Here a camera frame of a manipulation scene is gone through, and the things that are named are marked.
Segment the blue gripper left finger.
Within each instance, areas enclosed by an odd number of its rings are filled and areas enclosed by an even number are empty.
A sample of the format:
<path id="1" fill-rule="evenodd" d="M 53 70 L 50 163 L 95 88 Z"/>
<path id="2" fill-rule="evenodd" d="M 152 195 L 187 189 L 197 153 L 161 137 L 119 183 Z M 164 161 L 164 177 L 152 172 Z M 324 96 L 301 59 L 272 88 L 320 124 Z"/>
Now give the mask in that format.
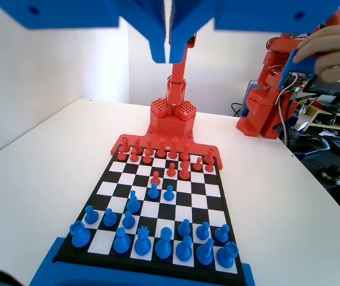
<path id="1" fill-rule="evenodd" d="M 27 29 L 118 27 L 122 17 L 148 40 L 153 61 L 166 62 L 163 1 L 0 1 L 0 8 Z"/>

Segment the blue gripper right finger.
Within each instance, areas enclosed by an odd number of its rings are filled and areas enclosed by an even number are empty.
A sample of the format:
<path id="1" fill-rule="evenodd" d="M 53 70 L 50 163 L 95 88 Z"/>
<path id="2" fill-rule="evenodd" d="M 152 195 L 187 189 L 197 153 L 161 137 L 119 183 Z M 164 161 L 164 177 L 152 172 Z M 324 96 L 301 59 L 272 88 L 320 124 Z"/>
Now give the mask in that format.
<path id="1" fill-rule="evenodd" d="M 216 30 L 306 33 L 330 19 L 340 0 L 173 1 L 169 62 L 180 63 L 187 41 L 211 19 Z"/>

